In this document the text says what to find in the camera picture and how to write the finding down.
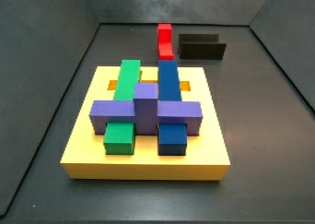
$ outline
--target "blue block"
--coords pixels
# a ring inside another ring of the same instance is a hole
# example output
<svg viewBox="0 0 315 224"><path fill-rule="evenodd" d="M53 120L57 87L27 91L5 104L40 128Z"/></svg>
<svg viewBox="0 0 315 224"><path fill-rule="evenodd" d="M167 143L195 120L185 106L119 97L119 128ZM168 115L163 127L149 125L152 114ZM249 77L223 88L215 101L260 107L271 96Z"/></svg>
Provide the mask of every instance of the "blue block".
<svg viewBox="0 0 315 224"><path fill-rule="evenodd" d="M159 124L159 155L185 155L185 124Z"/></svg>
<svg viewBox="0 0 315 224"><path fill-rule="evenodd" d="M181 101L181 88L176 61L159 61L159 100Z"/></svg>
<svg viewBox="0 0 315 224"><path fill-rule="evenodd" d="M199 135L199 127L203 119L199 102L159 100L157 109L159 124L185 124L187 135Z"/></svg>

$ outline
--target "gray floor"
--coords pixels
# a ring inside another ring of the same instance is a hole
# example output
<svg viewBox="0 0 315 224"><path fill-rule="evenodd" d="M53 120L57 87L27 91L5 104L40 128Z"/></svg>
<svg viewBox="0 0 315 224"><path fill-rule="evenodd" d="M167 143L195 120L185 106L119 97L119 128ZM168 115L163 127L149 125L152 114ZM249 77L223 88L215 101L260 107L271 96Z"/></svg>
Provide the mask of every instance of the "gray floor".
<svg viewBox="0 0 315 224"><path fill-rule="evenodd" d="M59 165L96 65L140 58L156 65L156 26L101 26L61 102L6 222L93 220L315 220L315 121L300 95L248 28L175 26L217 33L223 61L204 66L228 147L220 183L73 181Z"/></svg>

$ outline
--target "toy block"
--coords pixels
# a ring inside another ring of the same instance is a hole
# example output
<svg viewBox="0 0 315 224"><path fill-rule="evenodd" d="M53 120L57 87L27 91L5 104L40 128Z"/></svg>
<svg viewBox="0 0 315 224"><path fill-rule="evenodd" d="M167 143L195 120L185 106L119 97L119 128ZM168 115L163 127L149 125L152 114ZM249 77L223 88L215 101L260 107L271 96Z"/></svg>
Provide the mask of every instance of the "toy block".
<svg viewBox="0 0 315 224"><path fill-rule="evenodd" d="M185 124L187 135L197 136L203 114L200 103L195 101L159 101L159 124Z"/></svg>
<svg viewBox="0 0 315 224"><path fill-rule="evenodd" d="M140 78L140 60L121 60L113 100L132 100ZM103 139L107 155L133 154L133 123L108 123Z"/></svg>
<svg viewBox="0 0 315 224"><path fill-rule="evenodd" d="M159 155L185 155L187 133L184 124L159 124L157 140Z"/></svg>
<svg viewBox="0 0 315 224"><path fill-rule="evenodd" d="M133 85L140 78L140 60L121 60L113 100L133 99Z"/></svg>
<svg viewBox="0 0 315 224"><path fill-rule="evenodd" d="M181 101L176 61L159 61L159 100Z"/></svg>
<svg viewBox="0 0 315 224"><path fill-rule="evenodd" d="M157 53L159 60L173 60L171 24L157 26Z"/></svg>
<svg viewBox="0 0 315 224"><path fill-rule="evenodd" d="M173 60L171 43L159 43L159 60Z"/></svg>
<svg viewBox="0 0 315 224"><path fill-rule="evenodd" d="M159 150L159 156L185 156L185 150Z"/></svg>
<svg viewBox="0 0 315 224"><path fill-rule="evenodd" d="M221 60L227 44L219 42L217 34L180 34L180 59Z"/></svg>
<svg viewBox="0 0 315 224"><path fill-rule="evenodd" d="M172 25L161 23L157 25L157 40L161 42L172 42Z"/></svg>
<svg viewBox="0 0 315 224"><path fill-rule="evenodd" d="M157 84L137 83L133 91L135 131L137 135L156 136Z"/></svg>
<svg viewBox="0 0 315 224"><path fill-rule="evenodd" d="M95 135L103 135L107 123L133 123L131 100L95 100L89 112Z"/></svg>
<svg viewBox="0 0 315 224"><path fill-rule="evenodd" d="M133 124L107 124L103 144L107 155L132 155Z"/></svg>

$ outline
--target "rectangular block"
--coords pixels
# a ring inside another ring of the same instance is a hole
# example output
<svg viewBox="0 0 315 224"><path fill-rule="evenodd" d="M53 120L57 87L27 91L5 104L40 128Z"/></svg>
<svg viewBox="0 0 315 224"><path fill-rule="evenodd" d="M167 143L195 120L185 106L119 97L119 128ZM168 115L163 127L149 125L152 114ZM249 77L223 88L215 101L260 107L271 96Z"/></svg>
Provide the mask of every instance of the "rectangular block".
<svg viewBox="0 0 315 224"><path fill-rule="evenodd" d="M159 60L173 60L173 51L171 43L159 43Z"/></svg>
<svg viewBox="0 0 315 224"><path fill-rule="evenodd" d="M179 45L183 42L209 43L219 42L217 34L179 34Z"/></svg>
<svg viewBox="0 0 315 224"><path fill-rule="evenodd" d="M136 136L133 155L105 155L103 136L93 135L88 119L96 99L111 100L113 92L103 91L109 80L119 78L119 67L97 67L81 111L72 129L60 163L73 179L120 180L221 180L229 167L228 152L212 105L204 70L179 67L181 81L189 81L191 91L183 101L199 101L203 122L199 136L187 137L185 156L159 156L157 136ZM141 67L141 79L157 80L157 67Z"/></svg>
<svg viewBox="0 0 315 224"><path fill-rule="evenodd" d="M107 123L135 123L131 100L95 100L89 112L95 135L104 134Z"/></svg>
<svg viewBox="0 0 315 224"><path fill-rule="evenodd" d="M103 144L107 155L132 155L133 124L107 124Z"/></svg>
<svg viewBox="0 0 315 224"><path fill-rule="evenodd" d="M140 78L140 60L121 60L113 100L132 100ZM103 140L105 154L133 154L133 123L108 123Z"/></svg>
<svg viewBox="0 0 315 224"><path fill-rule="evenodd" d="M133 86L140 78L140 60L121 60L113 100L132 100Z"/></svg>
<svg viewBox="0 0 315 224"><path fill-rule="evenodd" d="M172 42L172 25L161 23L157 25L157 42Z"/></svg>
<svg viewBox="0 0 315 224"><path fill-rule="evenodd" d="M159 100L181 101L176 61L159 61Z"/></svg>
<svg viewBox="0 0 315 224"><path fill-rule="evenodd" d="M225 43L183 42L180 59L221 60L225 47Z"/></svg>
<svg viewBox="0 0 315 224"><path fill-rule="evenodd" d="M187 135L199 135L203 119L199 102L159 100L157 109L157 122L160 124L185 124Z"/></svg>
<svg viewBox="0 0 315 224"><path fill-rule="evenodd" d="M135 131L140 136L156 136L157 84L137 83L133 93Z"/></svg>
<svg viewBox="0 0 315 224"><path fill-rule="evenodd" d="M184 124L159 124L159 155L185 154L187 132Z"/></svg>

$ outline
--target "block structure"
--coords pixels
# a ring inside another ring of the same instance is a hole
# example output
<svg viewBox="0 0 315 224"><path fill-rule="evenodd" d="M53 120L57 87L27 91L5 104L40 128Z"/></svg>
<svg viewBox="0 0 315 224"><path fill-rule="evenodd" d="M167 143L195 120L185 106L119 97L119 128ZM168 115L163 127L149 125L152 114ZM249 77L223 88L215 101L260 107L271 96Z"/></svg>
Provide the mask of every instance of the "block structure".
<svg viewBox="0 0 315 224"><path fill-rule="evenodd" d="M171 24L157 26L157 54L159 60L173 60Z"/></svg>
<svg viewBox="0 0 315 224"><path fill-rule="evenodd" d="M181 101L176 61L159 61L159 100ZM185 124L159 124L159 155L185 155Z"/></svg>
<svg viewBox="0 0 315 224"><path fill-rule="evenodd" d="M136 136L133 155L105 155L103 136L96 136L87 115L95 100L112 100L108 82L119 78L119 66L99 66L60 160L72 179L217 181L228 171L229 160L217 122L212 96L201 67L179 67L191 91L181 100L199 101L203 120L199 136L188 136L185 156L159 156L157 136ZM157 67L141 67L141 80L157 81Z"/></svg>
<svg viewBox="0 0 315 224"><path fill-rule="evenodd" d="M113 100L132 100L140 78L140 60L121 60ZM107 155L133 154L133 123L108 123L103 144Z"/></svg>

